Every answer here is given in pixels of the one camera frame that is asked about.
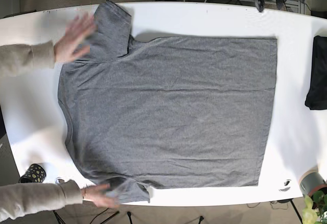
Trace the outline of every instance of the potted plant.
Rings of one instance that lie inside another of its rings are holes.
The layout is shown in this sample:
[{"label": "potted plant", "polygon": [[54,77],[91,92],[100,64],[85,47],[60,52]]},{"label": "potted plant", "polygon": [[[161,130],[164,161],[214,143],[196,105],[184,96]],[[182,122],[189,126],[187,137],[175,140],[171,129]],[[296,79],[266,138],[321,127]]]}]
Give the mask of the potted plant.
[{"label": "potted plant", "polygon": [[316,171],[307,172],[300,181],[306,207],[302,212],[303,224],[327,224],[327,184]]}]

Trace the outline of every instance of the t-shirt sleeve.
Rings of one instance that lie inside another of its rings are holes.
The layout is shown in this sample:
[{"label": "t-shirt sleeve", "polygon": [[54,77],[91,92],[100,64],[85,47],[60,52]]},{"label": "t-shirt sleeve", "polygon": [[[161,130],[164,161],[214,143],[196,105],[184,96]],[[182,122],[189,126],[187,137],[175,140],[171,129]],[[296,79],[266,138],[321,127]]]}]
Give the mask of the t-shirt sleeve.
[{"label": "t-shirt sleeve", "polygon": [[96,32],[85,41],[85,44],[90,45],[90,53],[80,60],[99,63],[116,60],[128,54],[131,15],[113,2],[107,1],[97,8],[95,22]]}]

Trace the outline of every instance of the black folded clothing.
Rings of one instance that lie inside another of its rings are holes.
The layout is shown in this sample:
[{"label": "black folded clothing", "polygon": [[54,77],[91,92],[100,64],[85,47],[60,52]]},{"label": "black folded clothing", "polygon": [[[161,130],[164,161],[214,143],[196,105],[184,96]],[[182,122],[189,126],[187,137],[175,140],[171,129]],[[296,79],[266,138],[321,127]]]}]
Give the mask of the black folded clothing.
[{"label": "black folded clothing", "polygon": [[327,109],[327,37],[313,39],[311,82],[305,105],[310,110]]}]

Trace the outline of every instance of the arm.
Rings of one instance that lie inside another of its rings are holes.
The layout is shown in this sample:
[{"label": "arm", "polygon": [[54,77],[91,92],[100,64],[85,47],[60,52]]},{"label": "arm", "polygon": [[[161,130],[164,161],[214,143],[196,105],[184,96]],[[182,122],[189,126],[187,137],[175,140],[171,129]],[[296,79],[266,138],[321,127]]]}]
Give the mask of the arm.
[{"label": "arm", "polygon": [[51,41],[34,46],[1,46],[0,62],[0,77],[17,76],[35,68],[53,68],[54,46]]},{"label": "arm", "polygon": [[0,187],[0,222],[65,205],[81,204],[81,190],[74,181],[60,185],[26,183]]},{"label": "arm", "polygon": [[0,46],[0,78],[17,76],[36,68],[53,68],[55,62],[65,63],[80,58],[90,51],[90,46],[76,51],[78,45],[95,29],[94,18],[85,14],[70,23],[65,35],[54,46],[51,41],[34,46]]}]

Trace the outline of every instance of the gray pot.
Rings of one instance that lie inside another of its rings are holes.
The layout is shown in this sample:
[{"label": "gray pot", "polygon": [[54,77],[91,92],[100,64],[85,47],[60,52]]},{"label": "gray pot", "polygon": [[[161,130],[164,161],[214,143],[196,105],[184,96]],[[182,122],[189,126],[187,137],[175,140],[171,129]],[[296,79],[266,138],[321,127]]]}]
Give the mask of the gray pot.
[{"label": "gray pot", "polygon": [[312,197],[319,190],[322,190],[326,194],[327,184],[318,172],[311,172],[301,180],[300,189],[303,195]]}]

